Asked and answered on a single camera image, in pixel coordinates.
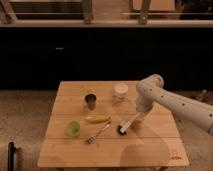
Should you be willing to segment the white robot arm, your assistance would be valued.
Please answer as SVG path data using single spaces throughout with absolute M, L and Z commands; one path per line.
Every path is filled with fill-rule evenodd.
M 163 85 L 164 80 L 158 74 L 140 80 L 136 84 L 137 110 L 148 114 L 156 102 L 213 136 L 213 105 L 172 93 Z

